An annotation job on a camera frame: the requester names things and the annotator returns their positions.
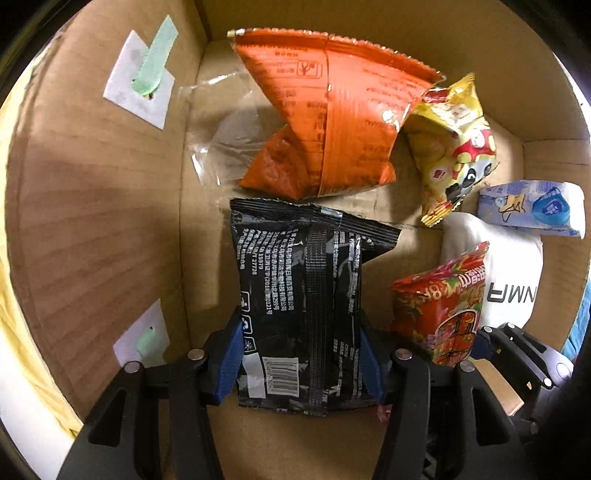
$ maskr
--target orange snack bag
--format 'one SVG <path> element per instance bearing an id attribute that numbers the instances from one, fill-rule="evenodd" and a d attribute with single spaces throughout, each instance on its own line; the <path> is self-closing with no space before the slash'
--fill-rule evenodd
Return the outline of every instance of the orange snack bag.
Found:
<path id="1" fill-rule="evenodd" d="M 442 76 L 368 41 L 262 28 L 228 32 L 287 125 L 256 155 L 240 185 L 293 200 L 392 183 L 394 140 Z"/>

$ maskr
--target black snack bag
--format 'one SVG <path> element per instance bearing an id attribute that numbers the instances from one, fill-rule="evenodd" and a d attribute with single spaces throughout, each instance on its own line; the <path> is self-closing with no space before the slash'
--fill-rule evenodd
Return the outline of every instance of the black snack bag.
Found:
<path id="1" fill-rule="evenodd" d="M 239 404 L 324 415 L 372 405 L 359 366 L 361 265 L 400 230 L 317 205 L 232 199 Z"/>

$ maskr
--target blue and white package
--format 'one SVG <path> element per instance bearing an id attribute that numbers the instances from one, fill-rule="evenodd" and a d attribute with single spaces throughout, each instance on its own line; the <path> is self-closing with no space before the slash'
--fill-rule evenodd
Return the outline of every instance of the blue and white package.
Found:
<path id="1" fill-rule="evenodd" d="M 585 236 L 584 194 L 574 183 L 520 180 L 480 191 L 478 218 L 540 235 Z"/>

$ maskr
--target yellow cloth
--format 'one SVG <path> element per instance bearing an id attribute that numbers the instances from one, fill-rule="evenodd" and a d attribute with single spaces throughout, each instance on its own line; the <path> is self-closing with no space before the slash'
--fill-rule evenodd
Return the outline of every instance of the yellow cloth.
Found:
<path id="1" fill-rule="evenodd" d="M 37 57 L 22 73 L 6 101 L 0 107 L 0 162 L 4 166 L 3 174 L 0 175 L 0 192 L 6 191 L 8 152 L 20 106 L 35 66 L 41 57 L 42 55 Z M 4 202 L 0 202 L 0 205 L 0 218 L 2 218 L 2 226 L 4 227 Z M 82 428 L 82 422 L 57 388 L 31 337 L 12 289 L 5 228 L 0 231 L 0 335 L 6 337 L 26 379 L 33 386 L 41 402 L 55 415 L 65 432 L 75 438 Z"/>

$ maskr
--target yellow snack bag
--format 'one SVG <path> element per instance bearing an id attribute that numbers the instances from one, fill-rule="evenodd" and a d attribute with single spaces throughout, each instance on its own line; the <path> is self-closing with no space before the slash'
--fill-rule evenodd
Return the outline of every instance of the yellow snack bag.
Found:
<path id="1" fill-rule="evenodd" d="M 404 125 L 423 178 L 427 226 L 455 209 L 497 167 L 495 140 L 476 96 L 474 74 L 433 88 Z"/>

